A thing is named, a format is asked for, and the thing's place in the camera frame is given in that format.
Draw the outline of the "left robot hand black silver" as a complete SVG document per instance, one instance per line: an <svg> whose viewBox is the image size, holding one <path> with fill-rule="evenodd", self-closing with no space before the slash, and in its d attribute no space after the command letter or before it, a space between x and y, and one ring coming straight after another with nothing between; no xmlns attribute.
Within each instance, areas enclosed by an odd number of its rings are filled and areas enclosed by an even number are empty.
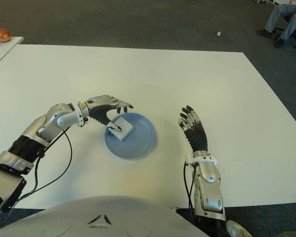
<svg viewBox="0 0 296 237"><path fill-rule="evenodd" d="M124 102L110 95L101 95L89 98L84 103L88 109L89 117L117 132L121 132L122 128L111 121L107 113L111 110L116 110L116 112L120 114L121 109L124 110L124 113L127 113L128 108L134 108L130 103Z"/></svg>

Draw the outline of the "right robot hand black silver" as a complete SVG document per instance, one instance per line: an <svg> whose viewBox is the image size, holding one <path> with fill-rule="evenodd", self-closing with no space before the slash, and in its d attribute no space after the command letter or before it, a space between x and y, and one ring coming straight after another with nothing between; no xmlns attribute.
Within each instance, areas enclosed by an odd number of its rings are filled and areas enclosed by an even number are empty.
<svg viewBox="0 0 296 237"><path fill-rule="evenodd" d="M188 140L193 156L208 155L208 141L205 129L196 111L186 106L182 108L178 124Z"/></svg>

